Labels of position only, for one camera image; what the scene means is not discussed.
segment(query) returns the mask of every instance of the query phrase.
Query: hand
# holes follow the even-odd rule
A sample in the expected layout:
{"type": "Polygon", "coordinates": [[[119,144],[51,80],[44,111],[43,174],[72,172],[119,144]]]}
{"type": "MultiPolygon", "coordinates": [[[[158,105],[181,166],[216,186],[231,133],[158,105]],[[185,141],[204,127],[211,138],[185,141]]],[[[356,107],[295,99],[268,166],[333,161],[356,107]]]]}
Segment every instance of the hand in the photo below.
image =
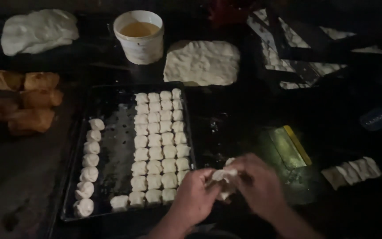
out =
{"type": "Polygon", "coordinates": [[[250,208],[261,218],[272,222],[287,207],[281,183],[275,171],[255,154],[238,157],[225,169],[236,169],[241,177],[231,178],[250,208]]]}
{"type": "Polygon", "coordinates": [[[182,180],[169,212],[149,233],[149,239],[184,238],[192,227],[211,212],[213,203],[221,191],[219,184],[210,188],[205,183],[215,170],[205,168],[188,172],[182,180]]]}

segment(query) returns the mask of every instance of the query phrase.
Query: white bucket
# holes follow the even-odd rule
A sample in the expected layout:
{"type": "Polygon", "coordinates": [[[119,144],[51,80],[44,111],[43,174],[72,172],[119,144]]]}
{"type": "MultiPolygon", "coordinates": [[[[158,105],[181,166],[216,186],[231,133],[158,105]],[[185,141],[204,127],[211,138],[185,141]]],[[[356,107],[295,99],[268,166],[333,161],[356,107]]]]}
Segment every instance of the white bucket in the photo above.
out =
{"type": "Polygon", "coordinates": [[[149,11],[130,11],[123,13],[114,21],[114,34],[119,39],[126,58],[138,65],[154,63],[163,57],[164,25],[161,17],[149,11]],[[120,31],[135,22],[151,23],[160,28],[156,33],[145,37],[127,37],[120,31]]]}

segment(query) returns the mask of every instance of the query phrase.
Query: work surface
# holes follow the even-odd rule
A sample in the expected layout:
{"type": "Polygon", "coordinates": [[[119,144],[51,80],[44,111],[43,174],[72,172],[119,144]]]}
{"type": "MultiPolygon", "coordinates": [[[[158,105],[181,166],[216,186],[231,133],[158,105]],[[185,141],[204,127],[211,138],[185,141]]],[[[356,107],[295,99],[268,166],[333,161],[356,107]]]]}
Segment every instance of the work surface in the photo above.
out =
{"type": "MultiPolygon", "coordinates": [[[[334,192],[320,175],[323,168],[364,155],[373,157],[382,169],[382,132],[368,133],[358,125],[358,116],[367,109],[361,108],[354,96],[349,94],[351,86],[344,84],[328,89],[318,87],[273,96],[263,81],[263,77],[269,76],[257,76],[259,63],[255,62],[255,55],[260,54],[260,44],[246,25],[228,31],[204,32],[201,29],[199,31],[203,33],[200,34],[190,34],[188,31],[173,34],[169,32],[168,26],[166,29],[167,46],[180,39],[227,40],[241,51],[241,68],[236,84],[188,88],[185,92],[191,112],[196,155],[207,162],[206,166],[221,168],[228,157],[255,152],[279,173],[290,204],[316,203],[300,209],[303,214],[310,215],[313,221],[317,220],[321,228],[327,228],[321,224],[330,223],[329,219],[340,219],[338,213],[347,215],[347,220],[350,220],[354,212],[357,212],[356,218],[365,217],[360,212],[364,211],[366,203],[358,203],[359,199],[377,203],[382,199],[382,178],[334,192]],[[290,125],[294,129],[314,162],[313,165],[295,170],[285,167],[267,133],[267,129],[282,125],[290,125]],[[340,207],[342,202],[354,204],[351,207],[354,211],[342,211],[346,208],[327,210],[328,205],[340,207]]],[[[111,47],[114,52],[118,52],[119,46],[113,47],[112,44],[109,41],[102,48],[111,47]]],[[[107,52],[107,55],[113,57],[113,53],[107,52]]],[[[2,66],[10,69],[18,66],[18,70],[22,71],[51,71],[51,64],[62,55],[55,57],[49,58],[50,62],[42,65],[42,68],[35,63],[27,66],[13,61],[4,61],[2,66]]],[[[27,57],[22,56],[21,60],[27,62],[27,57]]],[[[64,187],[62,175],[68,166],[70,145],[76,143],[72,142],[75,138],[72,136],[75,132],[74,123],[78,119],[75,113],[80,111],[81,96],[86,86],[162,81],[163,60],[151,66],[128,65],[123,57],[113,62],[129,71],[84,67],[78,63],[75,66],[78,71],[62,73],[65,79],[62,85],[65,100],[57,108],[56,120],[47,133],[15,139],[8,137],[8,132],[0,125],[0,238],[48,236],[53,219],[53,238],[137,236],[157,222],[158,218],[123,218],[121,215],[113,215],[63,223],[54,211],[61,200],[59,193],[64,187]]],[[[63,67],[58,65],[52,71],[61,69],[63,67]]],[[[219,227],[222,227],[222,221],[225,220],[246,220],[247,208],[242,204],[217,204],[214,210],[216,213],[206,223],[219,222],[219,227]]],[[[247,233],[247,236],[266,235],[264,231],[247,233]]]]}

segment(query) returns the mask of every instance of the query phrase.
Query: forearm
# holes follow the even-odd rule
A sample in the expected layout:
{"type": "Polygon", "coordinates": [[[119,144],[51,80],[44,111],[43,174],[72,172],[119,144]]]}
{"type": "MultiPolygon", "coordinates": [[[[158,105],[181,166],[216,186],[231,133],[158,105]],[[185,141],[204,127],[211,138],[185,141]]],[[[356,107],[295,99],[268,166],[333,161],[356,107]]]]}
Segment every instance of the forearm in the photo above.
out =
{"type": "Polygon", "coordinates": [[[180,218],[167,214],[148,234],[148,239],[183,239],[189,228],[180,218]]]}
{"type": "Polygon", "coordinates": [[[279,212],[275,218],[271,220],[271,223],[278,234],[285,239],[324,238],[288,206],[281,209],[281,212],[279,212]]]}

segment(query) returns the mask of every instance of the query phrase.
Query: black baking tray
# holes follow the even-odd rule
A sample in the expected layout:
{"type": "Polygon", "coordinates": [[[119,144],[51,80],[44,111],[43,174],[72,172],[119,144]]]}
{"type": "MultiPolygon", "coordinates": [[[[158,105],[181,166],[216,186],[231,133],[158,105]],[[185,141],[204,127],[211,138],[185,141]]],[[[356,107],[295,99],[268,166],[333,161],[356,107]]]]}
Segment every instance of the black baking tray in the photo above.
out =
{"type": "MultiPolygon", "coordinates": [[[[197,168],[191,139],[189,111],[182,82],[94,86],[89,90],[86,98],[87,103],[82,117],[78,143],[72,158],[73,165],[66,189],[61,220],[69,222],[82,219],[74,214],[73,204],[76,201],[75,190],[82,169],[83,144],[86,142],[86,133],[90,130],[88,120],[93,118],[102,119],[106,128],[101,132],[101,152],[98,154],[100,161],[97,165],[99,175],[97,181],[93,183],[95,190],[91,196],[94,202],[94,211],[86,218],[114,213],[133,213],[133,211],[138,210],[142,214],[142,211],[148,210],[150,212],[154,209],[154,206],[146,206],[142,209],[129,209],[127,212],[113,212],[110,199],[113,196],[129,195],[132,192],[130,179],[132,178],[131,166],[134,163],[134,138],[136,136],[134,129],[135,94],[140,92],[160,93],[161,91],[172,91],[174,88],[179,88],[182,91],[185,132],[188,145],[191,147],[190,161],[193,164],[191,168],[197,168]]],[[[157,206],[157,208],[162,207],[167,208],[168,205],[157,206]]]]}

